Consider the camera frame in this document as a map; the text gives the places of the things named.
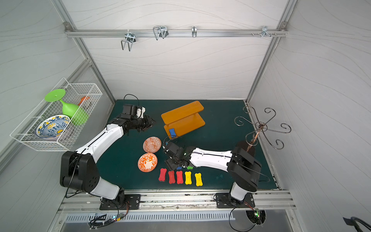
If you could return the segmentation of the red eraser top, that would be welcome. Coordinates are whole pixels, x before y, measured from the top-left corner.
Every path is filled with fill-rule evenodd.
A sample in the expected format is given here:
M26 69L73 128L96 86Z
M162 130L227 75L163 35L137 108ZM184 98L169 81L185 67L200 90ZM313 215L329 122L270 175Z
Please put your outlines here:
M183 171L177 171L176 172L176 182L177 182L177 184L183 184L184 183Z
M168 177L169 177L169 184L175 184L176 180L175 180L174 171L169 171Z

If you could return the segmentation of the pink eraser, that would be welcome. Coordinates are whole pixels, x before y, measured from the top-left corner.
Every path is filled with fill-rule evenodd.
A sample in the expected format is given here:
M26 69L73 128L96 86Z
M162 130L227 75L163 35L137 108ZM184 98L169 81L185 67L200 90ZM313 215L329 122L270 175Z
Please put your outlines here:
M165 182L166 180L166 173L167 173L167 169L166 168L161 168L160 169L160 174L159 174L159 182Z

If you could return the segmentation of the yellow eraser top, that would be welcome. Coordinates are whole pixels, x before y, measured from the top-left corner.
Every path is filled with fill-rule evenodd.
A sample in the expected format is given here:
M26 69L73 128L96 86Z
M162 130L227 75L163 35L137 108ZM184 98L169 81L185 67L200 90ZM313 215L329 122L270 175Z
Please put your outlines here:
M192 173L190 171L185 172L185 184L191 185L192 184Z
M196 179L196 186L197 187L203 186L203 179L202 179L202 174L201 173L196 173L195 174L195 179Z

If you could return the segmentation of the orange wooden two-tier shelf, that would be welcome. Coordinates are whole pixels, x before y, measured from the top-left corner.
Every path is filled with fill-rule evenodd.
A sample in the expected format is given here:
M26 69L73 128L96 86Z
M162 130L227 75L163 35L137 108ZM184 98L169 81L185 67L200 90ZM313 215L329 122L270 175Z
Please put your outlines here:
M175 129L177 137L181 137L205 125L200 116L204 106L199 101L194 101L161 115L165 123L164 129L170 137L169 129Z

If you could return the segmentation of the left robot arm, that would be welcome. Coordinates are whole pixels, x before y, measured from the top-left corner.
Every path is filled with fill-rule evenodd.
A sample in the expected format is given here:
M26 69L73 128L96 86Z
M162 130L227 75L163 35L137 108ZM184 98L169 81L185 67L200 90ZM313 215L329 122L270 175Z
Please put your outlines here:
M67 151L61 158L60 185L102 198L106 204L119 208L126 203L123 188L104 180L97 162L104 152L131 130L145 131L156 122L148 115L141 118L114 118L97 136L76 151Z

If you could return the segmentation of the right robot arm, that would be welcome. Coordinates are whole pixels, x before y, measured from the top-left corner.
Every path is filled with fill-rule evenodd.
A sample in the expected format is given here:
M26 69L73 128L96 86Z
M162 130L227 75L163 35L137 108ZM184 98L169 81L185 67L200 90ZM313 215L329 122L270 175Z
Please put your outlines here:
M169 156L165 163L171 171L178 167L207 167L227 172L234 180L228 196L231 205L242 204L247 193L258 190L262 165L255 159L255 149L245 141L229 151L181 148L173 142L164 145L163 150Z

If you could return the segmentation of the orange geometric pattern bowl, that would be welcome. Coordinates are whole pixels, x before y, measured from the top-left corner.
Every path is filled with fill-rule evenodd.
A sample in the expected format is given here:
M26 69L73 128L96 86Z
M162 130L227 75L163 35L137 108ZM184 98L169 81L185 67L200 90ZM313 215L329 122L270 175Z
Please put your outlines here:
M158 137L149 137L143 143L143 149L146 153L156 153L160 150L162 142Z

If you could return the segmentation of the orange floral pattern bowl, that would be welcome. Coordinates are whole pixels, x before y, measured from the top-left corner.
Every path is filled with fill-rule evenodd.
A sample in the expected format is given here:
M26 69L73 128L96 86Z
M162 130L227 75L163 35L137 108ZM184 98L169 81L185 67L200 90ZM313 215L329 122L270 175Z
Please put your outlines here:
M157 156L153 153L146 153L142 155L137 163L137 166L140 171L148 173L153 171L158 163Z

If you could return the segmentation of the green plastic wine glass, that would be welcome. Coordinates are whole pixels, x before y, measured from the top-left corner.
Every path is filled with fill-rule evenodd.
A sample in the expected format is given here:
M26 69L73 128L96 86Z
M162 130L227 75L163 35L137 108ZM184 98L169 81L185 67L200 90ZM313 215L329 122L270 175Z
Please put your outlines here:
M45 97L47 102L61 102L62 103L62 113L71 119L71 122L75 126L80 126L88 121L88 113L80 106L72 103L66 103L63 101L63 97L66 94L66 90L57 89L49 92Z

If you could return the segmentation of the orange utensil in basket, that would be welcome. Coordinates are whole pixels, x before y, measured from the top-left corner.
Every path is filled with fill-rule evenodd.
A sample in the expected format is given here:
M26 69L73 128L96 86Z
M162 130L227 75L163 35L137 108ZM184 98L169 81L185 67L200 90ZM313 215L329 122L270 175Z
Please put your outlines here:
M80 100L80 102L79 102L79 104L78 104L78 106L80 106L84 101L87 101L89 99L90 99L89 96L82 97L81 100Z

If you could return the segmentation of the metal scroll hook stand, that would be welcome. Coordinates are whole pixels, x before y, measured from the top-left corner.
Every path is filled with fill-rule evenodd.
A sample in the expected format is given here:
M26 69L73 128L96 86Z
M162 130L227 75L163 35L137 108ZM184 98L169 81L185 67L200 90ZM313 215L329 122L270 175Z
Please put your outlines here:
M267 108L264 109L264 112L266 114L273 113L273 115L271 116L271 118L268 121L266 121L266 122L259 120L258 115L256 113L256 110L255 110L255 108L253 106L250 106L250 105L244 106L243 107L243 111L246 114L250 114L250 113L253 112L254 115L255 115L255 117L256 117L257 122L252 122L251 120L246 119L243 116L238 116L238 117L236 117L234 119L234 123L238 127L242 127L245 122L251 124L254 127L254 130L252 132L248 133L245 136L245 139L244 140L239 141L237 143L236 147L241 148L241 149L245 150L246 152L248 152L251 148L255 147L259 143L258 137L260 135L263 135L264 138L269 143L269 145L272 148L276 149L276 150L282 150L285 147L284 142L282 140L280 140L280 139L276 139L275 140L275 145L272 144L272 142L268 139L268 137L266 135L266 132L267 131L271 131L271 132L275 132L275 133L281 133L281 134L289 134L292 131L291 126L288 125L287 123L281 123L280 126L283 129L283 131L273 130L273 129L269 129L268 128L268 123L270 121L272 121L275 118L275 116L276 116L276 111L273 108L267 107Z

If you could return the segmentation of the white vent strip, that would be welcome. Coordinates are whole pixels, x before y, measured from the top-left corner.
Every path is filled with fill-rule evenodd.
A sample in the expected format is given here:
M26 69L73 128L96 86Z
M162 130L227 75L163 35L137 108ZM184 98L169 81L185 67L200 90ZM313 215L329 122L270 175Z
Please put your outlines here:
M112 217L114 213L74 213L68 214L65 223L88 223L98 218L97 222L103 222ZM165 221L233 221L235 217L229 211L179 211L179 212L129 212L122 222L165 222Z

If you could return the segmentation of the double prong metal hook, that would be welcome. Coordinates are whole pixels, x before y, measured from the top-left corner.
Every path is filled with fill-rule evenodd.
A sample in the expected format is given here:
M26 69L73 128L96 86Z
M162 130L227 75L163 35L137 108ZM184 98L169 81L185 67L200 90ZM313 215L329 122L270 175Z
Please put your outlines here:
M124 39L121 40L121 48L122 50L125 50L125 47L128 47L128 51L132 50L133 44L136 42L136 36L131 33L127 32L124 35Z

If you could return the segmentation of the blue yellow ceramic bowl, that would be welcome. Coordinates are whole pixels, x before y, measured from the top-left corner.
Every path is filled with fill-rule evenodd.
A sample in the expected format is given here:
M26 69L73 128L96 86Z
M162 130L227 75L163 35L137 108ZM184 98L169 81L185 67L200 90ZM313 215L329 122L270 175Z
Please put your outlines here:
M59 137L70 123L67 115L55 115L44 120L36 128L36 135L43 139L54 139Z

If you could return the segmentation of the looped metal hook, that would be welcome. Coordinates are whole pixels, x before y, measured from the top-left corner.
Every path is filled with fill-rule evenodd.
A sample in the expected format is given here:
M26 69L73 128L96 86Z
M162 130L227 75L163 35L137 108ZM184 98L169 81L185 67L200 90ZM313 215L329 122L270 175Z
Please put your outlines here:
M166 26L155 26L153 28L153 33L155 35L155 39L158 40L159 38L165 39L168 35L168 29Z

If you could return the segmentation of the small metal hook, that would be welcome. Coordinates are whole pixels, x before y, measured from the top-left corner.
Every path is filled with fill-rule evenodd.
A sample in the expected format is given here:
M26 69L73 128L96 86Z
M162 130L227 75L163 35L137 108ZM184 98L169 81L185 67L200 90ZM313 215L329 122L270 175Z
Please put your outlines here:
M192 26L192 28L191 28L191 34L192 34L192 37L193 38L196 38L197 37L197 27L196 26Z

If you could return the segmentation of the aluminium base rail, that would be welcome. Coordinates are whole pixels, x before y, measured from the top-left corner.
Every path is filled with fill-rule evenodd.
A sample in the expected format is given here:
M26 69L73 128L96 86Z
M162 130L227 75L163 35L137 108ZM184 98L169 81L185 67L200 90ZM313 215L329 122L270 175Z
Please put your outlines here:
M228 193L224 189L209 190L129 190L126 194L141 194L138 210L130 211L206 211L222 210L217 208L213 196L216 193ZM253 192L257 209L261 210L291 210L296 204L288 190L259 190Z

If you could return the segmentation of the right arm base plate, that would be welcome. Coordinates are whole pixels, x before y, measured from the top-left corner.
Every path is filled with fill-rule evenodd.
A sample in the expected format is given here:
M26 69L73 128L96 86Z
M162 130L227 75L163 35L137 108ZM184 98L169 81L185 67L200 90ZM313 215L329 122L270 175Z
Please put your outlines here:
M228 193L216 193L213 196L217 208L255 208L253 194L248 192L243 201L233 200Z

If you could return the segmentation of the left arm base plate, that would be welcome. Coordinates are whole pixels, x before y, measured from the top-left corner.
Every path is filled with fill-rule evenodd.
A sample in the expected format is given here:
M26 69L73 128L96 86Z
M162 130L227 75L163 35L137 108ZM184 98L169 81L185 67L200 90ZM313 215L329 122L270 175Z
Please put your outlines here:
M99 210L138 210L140 201L141 194L126 194L123 198L119 195L114 200L102 198Z

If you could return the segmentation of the aluminium crossbar rail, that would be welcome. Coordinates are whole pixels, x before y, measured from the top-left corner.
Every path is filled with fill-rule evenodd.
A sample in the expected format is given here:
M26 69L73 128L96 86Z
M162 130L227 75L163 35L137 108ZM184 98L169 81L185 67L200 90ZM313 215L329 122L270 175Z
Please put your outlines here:
M277 37L285 37L288 31L268 29L270 33L276 33ZM65 32L69 38L124 38L127 32L133 33L136 38L154 38L153 30L75 30ZM170 30L168 38L192 38L191 29ZM259 33L261 29L199 29L197 28L197 38L243 38L253 37L251 33Z

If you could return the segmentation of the right metal bracket hook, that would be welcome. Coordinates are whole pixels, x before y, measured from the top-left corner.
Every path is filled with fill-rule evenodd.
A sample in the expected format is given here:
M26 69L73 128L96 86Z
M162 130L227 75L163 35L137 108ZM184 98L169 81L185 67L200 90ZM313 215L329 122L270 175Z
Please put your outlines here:
M266 26L264 26L262 29L261 29L261 32L259 33L251 33L251 35L253 37L260 37L260 38L264 38L264 37L276 37L277 34L276 33L270 33L267 29Z

